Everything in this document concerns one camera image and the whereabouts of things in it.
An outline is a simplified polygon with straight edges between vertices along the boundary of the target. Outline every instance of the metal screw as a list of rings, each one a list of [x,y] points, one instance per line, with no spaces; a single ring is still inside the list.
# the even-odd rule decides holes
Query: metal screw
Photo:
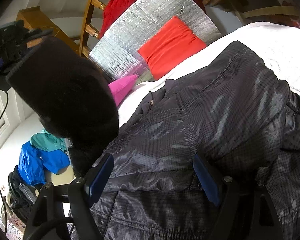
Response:
[[[43,185],[44,188],[50,188],[52,186],[53,186],[52,182],[47,182],[46,184]]]
[[[232,182],[232,177],[230,177],[230,176],[224,176],[224,177],[223,177],[223,180],[224,180],[225,182]]]
[[[258,180],[257,185],[260,187],[263,187],[265,185],[265,183],[262,180]]]
[[[82,183],[83,181],[84,181],[83,177],[78,177],[78,178],[75,179],[76,183]]]

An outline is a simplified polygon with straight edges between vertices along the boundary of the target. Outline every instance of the white blanket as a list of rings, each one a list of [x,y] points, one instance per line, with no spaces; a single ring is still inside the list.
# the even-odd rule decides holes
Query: white blanket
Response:
[[[163,87],[166,79],[178,79],[208,66],[233,41],[240,41],[252,49],[278,79],[286,80],[291,90],[300,95],[300,29],[257,22],[215,41],[181,62],[161,79],[135,86],[118,110],[119,126],[128,121],[149,91]]]

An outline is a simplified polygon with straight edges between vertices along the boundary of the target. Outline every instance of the black puffer jacket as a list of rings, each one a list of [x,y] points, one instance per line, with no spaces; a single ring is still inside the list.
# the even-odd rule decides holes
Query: black puffer jacket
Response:
[[[300,235],[300,96],[238,41],[149,93],[104,153],[114,170],[91,212],[105,239],[205,239],[218,209],[196,153],[239,182],[266,181],[284,239]]]

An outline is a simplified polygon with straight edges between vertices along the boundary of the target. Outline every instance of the blue jacket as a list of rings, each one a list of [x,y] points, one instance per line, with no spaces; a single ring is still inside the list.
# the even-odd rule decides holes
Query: blue jacket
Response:
[[[32,186],[46,183],[43,167],[57,174],[69,165],[69,157],[62,150],[46,152],[31,146],[30,141],[21,147],[18,170],[22,179]]]

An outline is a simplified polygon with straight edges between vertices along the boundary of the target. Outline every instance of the teal cloth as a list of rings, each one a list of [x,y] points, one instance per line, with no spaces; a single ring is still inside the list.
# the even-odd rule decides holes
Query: teal cloth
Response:
[[[30,144],[40,150],[46,152],[52,152],[55,150],[66,151],[66,143],[63,138],[55,137],[54,135],[48,133],[45,129],[41,133],[36,133],[30,139]]]

